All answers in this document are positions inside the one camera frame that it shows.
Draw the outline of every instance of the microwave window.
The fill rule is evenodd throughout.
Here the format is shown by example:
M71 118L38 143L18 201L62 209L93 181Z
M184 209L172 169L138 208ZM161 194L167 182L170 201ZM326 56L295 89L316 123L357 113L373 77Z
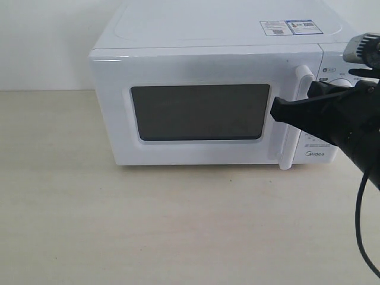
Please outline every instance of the microwave window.
M144 141L257 140L269 91L267 84L131 88Z

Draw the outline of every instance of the microwave top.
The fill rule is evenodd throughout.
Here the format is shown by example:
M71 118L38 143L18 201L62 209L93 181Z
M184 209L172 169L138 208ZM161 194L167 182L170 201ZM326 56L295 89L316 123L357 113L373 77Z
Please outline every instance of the microwave top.
M356 34L323 0L127 0L94 49L347 43Z

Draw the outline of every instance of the dial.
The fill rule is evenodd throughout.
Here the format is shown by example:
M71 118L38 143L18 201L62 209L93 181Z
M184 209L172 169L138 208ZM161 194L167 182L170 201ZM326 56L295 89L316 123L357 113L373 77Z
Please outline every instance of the dial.
M342 87L353 87L350 81L343 78L332 80L330 84L334 84L336 86L342 86Z

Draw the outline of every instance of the label sticker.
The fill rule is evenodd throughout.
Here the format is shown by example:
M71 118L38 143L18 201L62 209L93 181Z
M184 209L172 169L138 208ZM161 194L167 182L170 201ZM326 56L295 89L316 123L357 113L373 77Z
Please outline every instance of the label sticker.
M312 20L289 20L286 21L293 34L323 34Z
M271 36L292 36L293 32L286 21L263 21L260 22L265 34Z

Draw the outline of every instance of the door handle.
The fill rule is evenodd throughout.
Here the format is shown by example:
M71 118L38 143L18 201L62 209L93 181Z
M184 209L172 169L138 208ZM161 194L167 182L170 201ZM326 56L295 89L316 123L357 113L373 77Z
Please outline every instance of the door handle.
M314 74L308 66L300 65L296 68L296 77L297 87L292 100L297 101L307 99L310 86L315 80ZM281 152L281 157L279 159L280 169L287 170L291 168L300 136L301 130L293 126L287 126L283 151Z

